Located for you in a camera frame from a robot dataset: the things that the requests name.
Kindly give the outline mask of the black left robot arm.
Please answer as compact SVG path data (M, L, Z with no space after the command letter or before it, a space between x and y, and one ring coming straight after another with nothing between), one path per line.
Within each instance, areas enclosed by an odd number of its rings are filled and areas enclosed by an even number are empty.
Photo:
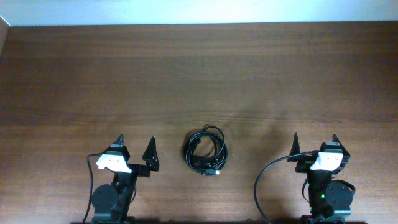
M100 185L90 190L89 204L94 207L92 223L134 223L128 215L129 207L136 196L136 182L140 177L149 178L159 170L160 164L156 150L156 138L151 137L142 155L144 164L130 164L130 153L124 144L124 136L119 137L98 154L96 165L99 169L113 172L110 184Z

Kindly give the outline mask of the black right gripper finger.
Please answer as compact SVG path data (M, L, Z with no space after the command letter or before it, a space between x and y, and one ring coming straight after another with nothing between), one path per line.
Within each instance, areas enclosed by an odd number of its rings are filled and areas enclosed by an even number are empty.
M297 132L294 133L293 143L291 150L289 152L289 158L287 159L288 162L296 162L297 160L294 159L294 156L300 153L300 144Z
M342 145L336 134L332 136L332 146L333 149L344 149L344 146Z

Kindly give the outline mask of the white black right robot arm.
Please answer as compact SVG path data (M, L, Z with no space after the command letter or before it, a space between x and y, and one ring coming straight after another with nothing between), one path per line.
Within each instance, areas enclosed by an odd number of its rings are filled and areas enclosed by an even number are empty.
M287 161L296 163L295 171L307 175L302 190L308 190L310 214L301 216L299 222L345 223L345 218L351 215L356 189L346 181L335 179L351 157L337 135L333 135L332 141L323 142L319 150L301 152L298 134L294 134L289 155Z

